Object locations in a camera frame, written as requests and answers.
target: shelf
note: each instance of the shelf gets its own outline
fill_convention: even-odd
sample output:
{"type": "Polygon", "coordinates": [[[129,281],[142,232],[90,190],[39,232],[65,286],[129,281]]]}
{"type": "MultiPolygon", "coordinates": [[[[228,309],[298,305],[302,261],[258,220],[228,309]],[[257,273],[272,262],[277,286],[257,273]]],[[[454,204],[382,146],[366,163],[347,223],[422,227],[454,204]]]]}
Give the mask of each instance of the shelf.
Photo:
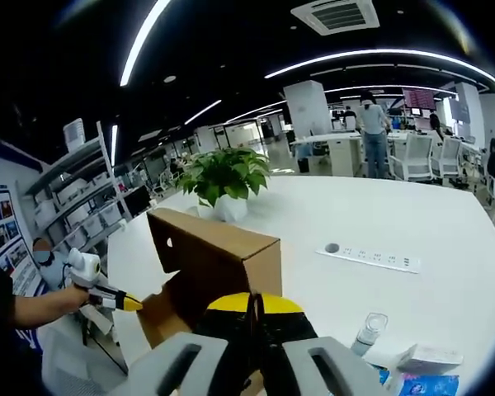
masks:
{"type": "Polygon", "coordinates": [[[52,224],[54,224],[56,221],[59,219],[62,219],[64,216],[69,215],[70,213],[74,212],[76,209],[78,209],[79,206],[83,205],[84,203],[88,202],[91,198],[96,196],[97,194],[101,194],[103,191],[109,190],[111,188],[114,188],[111,181],[107,181],[104,184],[100,186],[95,186],[94,188],[90,189],[89,191],[85,192],[84,194],[78,196],[66,206],[63,206],[52,219],[50,222],[48,222],[43,228],[39,229],[38,234],[39,236],[52,224]]]}
{"type": "Polygon", "coordinates": [[[104,163],[105,163],[105,159],[103,157],[101,157],[101,158],[98,158],[98,159],[86,164],[84,167],[81,167],[79,170],[77,170],[71,176],[66,177],[64,179],[64,181],[58,180],[58,182],[53,185],[52,190],[55,192],[59,192],[59,191],[63,190],[64,188],[66,188],[67,186],[69,186],[70,184],[75,182],[77,179],[80,179],[80,178],[84,177],[85,175],[87,175],[88,173],[90,173],[91,171],[93,171],[96,167],[101,167],[101,165],[104,165],[104,163]]]}
{"type": "Polygon", "coordinates": [[[77,150],[66,154],[46,169],[40,177],[23,192],[23,195],[33,196],[39,191],[42,191],[54,179],[68,171],[74,165],[77,165],[82,159],[87,158],[98,151],[101,151],[99,138],[87,141],[77,150]]]}
{"type": "Polygon", "coordinates": [[[111,225],[107,229],[103,229],[98,235],[96,235],[93,238],[90,238],[88,240],[88,242],[86,242],[86,245],[84,245],[83,247],[81,247],[81,249],[80,249],[81,252],[87,252],[88,250],[90,250],[91,248],[93,248],[94,246],[96,246],[98,243],[100,243],[104,239],[108,238],[115,231],[117,231],[117,229],[119,229],[120,226],[121,226],[121,224],[119,224],[119,222],[118,222],[118,223],[115,223],[115,224],[111,225]]]}

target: white flower pot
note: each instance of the white flower pot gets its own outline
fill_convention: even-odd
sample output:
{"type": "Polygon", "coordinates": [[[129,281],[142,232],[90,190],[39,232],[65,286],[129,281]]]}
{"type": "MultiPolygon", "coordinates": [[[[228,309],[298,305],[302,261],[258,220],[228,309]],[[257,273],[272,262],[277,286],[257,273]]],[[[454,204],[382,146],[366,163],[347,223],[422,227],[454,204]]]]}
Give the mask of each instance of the white flower pot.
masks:
{"type": "Polygon", "coordinates": [[[248,214],[248,203],[238,198],[234,200],[228,195],[221,196],[214,205],[214,216],[226,223],[240,221],[248,214]]]}

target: white storage bin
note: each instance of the white storage bin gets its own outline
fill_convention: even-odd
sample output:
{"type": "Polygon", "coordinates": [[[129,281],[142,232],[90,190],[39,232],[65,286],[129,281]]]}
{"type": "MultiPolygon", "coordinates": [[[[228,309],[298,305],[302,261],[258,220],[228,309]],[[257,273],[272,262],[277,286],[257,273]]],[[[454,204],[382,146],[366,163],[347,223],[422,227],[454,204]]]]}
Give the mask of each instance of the white storage bin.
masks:
{"type": "Polygon", "coordinates": [[[35,222],[40,228],[43,228],[49,223],[57,214],[55,205],[52,200],[43,200],[35,208],[35,222]]]}
{"type": "Polygon", "coordinates": [[[108,172],[103,172],[102,174],[95,176],[93,178],[93,182],[96,184],[96,186],[100,186],[108,182],[108,172]]]}
{"type": "Polygon", "coordinates": [[[84,233],[82,227],[77,227],[75,231],[66,237],[66,243],[70,246],[70,248],[80,249],[86,245],[86,241],[86,234],[84,233]]]}
{"type": "Polygon", "coordinates": [[[83,120],[80,118],[77,118],[75,121],[65,125],[63,127],[63,131],[64,140],[66,141],[66,147],[68,147],[69,153],[78,149],[84,144],[84,142],[86,142],[84,137],[83,120]]]}
{"type": "Polygon", "coordinates": [[[117,203],[108,205],[105,209],[101,210],[99,214],[109,226],[117,223],[121,219],[121,213],[119,213],[117,203]]]}
{"type": "Polygon", "coordinates": [[[88,237],[93,238],[98,235],[102,230],[101,219],[99,219],[99,214],[95,213],[84,220],[82,226],[86,230],[88,237]]]}
{"type": "Polygon", "coordinates": [[[68,257],[69,254],[69,247],[66,241],[62,241],[57,244],[57,246],[54,247],[53,249],[54,252],[59,252],[61,254],[64,254],[66,257],[68,257]]]}

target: power strip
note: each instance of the power strip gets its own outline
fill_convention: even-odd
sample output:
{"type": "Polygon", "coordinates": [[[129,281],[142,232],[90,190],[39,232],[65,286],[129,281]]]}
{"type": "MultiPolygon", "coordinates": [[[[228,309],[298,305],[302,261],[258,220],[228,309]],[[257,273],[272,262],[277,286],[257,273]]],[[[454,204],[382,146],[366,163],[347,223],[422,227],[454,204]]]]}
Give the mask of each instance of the power strip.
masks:
{"type": "Polygon", "coordinates": [[[343,258],[351,262],[361,262],[369,266],[381,266],[390,270],[420,273],[420,259],[410,256],[400,256],[396,254],[373,252],[358,247],[340,246],[337,243],[329,243],[317,253],[325,256],[343,258]]]}

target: black ceiling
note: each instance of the black ceiling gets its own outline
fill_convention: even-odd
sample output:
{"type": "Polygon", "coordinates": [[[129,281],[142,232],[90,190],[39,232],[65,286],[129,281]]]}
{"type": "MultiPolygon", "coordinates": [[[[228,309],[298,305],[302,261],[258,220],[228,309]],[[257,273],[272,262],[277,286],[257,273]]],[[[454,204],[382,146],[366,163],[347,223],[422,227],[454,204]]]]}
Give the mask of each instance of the black ceiling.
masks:
{"type": "MultiPolygon", "coordinates": [[[[491,81],[466,68],[407,55],[327,61],[264,78],[325,54],[374,48],[446,54],[495,75],[495,13],[490,27],[481,26],[485,11],[475,5],[463,3],[457,10],[473,33],[475,41],[470,41],[451,21],[445,24],[429,7],[430,2],[416,0],[373,0],[380,28],[329,36],[318,35],[290,14],[291,8],[307,1],[172,0],[151,30],[129,85],[121,88],[126,57],[155,0],[28,3],[20,2],[15,8],[10,24],[15,34],[0,45],[0,99],[15,126],[4,128],[3,136],[50,163],[65,153],[63,125],[78,117],[85,120],[88,137],[97,133],[96,120],[103,121],[106,135],[110,125],[120,125],[120,161],[142,147],[138,144],[142,134],[163,129],[159,139],[167,129],[183,126],[219,99],[219,105],[172,132],[172,138],[186,136],[199,125],[218,124],[280,101],[284,86],[309,78],[320,81],[325,89],[371,84],[441,87],[462,80],[439,71],[406,67],[349,68],[310,76],[352,65],[411,64],[444,69],[495,90],[491,81]],[[177,79],[166,84],[163,79],[169,75],[177,79]]],[[[328,100],[357,93],[337,92],[329,94],[328,100]]],[[[147,144],[157,144],[157,139],[147,144]]]]}

